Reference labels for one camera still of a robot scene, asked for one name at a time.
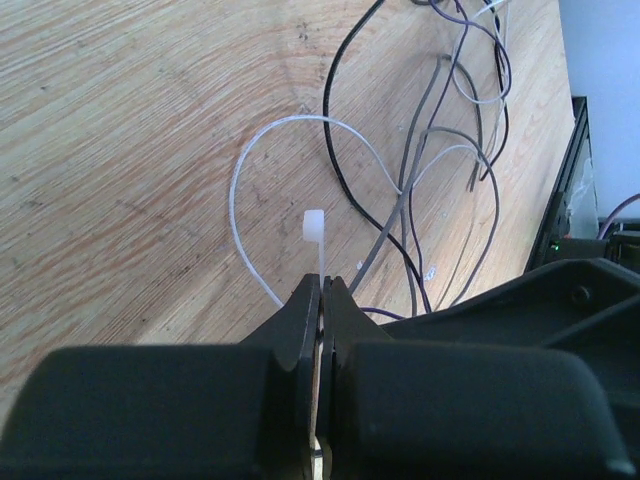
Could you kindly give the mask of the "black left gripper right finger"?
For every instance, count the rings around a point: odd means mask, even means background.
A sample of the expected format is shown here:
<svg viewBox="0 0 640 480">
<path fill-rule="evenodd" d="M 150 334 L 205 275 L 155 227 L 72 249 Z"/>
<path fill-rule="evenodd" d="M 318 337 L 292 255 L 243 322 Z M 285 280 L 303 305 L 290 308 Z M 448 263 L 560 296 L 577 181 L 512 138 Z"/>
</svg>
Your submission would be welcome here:
<svg viewBox="0 0 640 480">
<path fill-rule="evenodd" d="M 323 285 L 323 354 L 334 368 L 346 361 L 358 342 L 390 341 L 391 337 L 356 304 L 341 277 L 326 277 Z"/>
</svg>

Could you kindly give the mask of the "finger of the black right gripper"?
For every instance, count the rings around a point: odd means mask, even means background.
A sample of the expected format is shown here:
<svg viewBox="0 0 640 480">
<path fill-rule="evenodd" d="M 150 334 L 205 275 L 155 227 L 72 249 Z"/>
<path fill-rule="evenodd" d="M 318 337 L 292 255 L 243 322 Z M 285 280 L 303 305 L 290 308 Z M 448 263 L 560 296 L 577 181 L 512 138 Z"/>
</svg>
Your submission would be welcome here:
<svg viewBox="0 0 640 480">
<path fill-rule="evenodd" d="M 382 330 L 460 347 L 637 349 L 639 275 L 604 259 L 561 260 Z"/>
</svg>

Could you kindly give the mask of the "white zip tie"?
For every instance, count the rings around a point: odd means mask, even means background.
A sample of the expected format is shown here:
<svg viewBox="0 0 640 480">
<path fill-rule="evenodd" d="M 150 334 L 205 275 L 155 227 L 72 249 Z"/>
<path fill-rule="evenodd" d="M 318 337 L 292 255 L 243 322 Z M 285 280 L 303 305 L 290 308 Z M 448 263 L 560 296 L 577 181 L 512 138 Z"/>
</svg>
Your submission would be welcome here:
<svg viewBox="0 0 640 480">
<path fill-rule="evenodd" d="M 318 272 L 323 280 L 326 273 L 325 212 L 322 209 L 306 210 L 303 216 L 303 240 L 318 247 Z"/>
</svg>

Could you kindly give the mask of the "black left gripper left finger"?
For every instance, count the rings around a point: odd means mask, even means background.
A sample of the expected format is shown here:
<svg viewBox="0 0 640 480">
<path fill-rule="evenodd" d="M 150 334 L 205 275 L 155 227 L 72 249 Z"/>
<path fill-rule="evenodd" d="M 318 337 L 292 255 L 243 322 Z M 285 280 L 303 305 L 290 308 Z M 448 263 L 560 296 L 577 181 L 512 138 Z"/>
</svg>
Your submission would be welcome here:
<svg viewBox="0 0 640 480">
<path fill-rule="evenodd" d="M 319 275 L 306 274 L 285 304 L 239 344 L 265 348 L 283 370 L 293 371 L 313 358 L 321 296 Z"/>
</svg>

